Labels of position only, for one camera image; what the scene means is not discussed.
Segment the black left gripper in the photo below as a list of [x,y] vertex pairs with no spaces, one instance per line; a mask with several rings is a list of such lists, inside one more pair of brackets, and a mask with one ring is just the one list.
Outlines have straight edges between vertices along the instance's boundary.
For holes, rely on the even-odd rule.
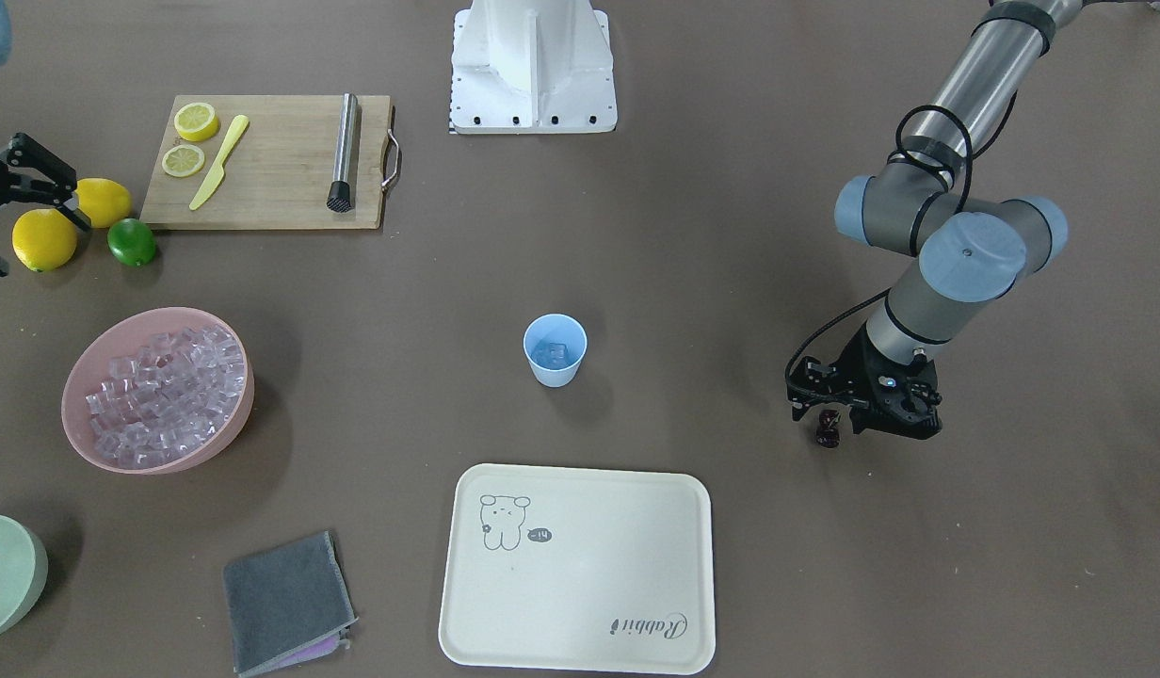
[[943,428],[938,416],[936,365],[918,356],[911,365],[896,363],[870,342],[860,329],[848,342],[848,366],[857,387],[848,419],[855,434],[865,430],[927,441]]

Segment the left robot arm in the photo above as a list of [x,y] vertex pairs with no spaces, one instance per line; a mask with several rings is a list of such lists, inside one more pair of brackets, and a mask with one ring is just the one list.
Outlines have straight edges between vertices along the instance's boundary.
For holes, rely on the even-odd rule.
[[991,3],[930,102],[898,124],[885,167],[840,192],[840,233],[911,258],[832,366],[831,396],[846,401],[855,432],[938,433],[938,353],[1065,248],[1068,221],[1049,199],[988,202],[971,192],[986,137],[1081,10],[1081,1]]

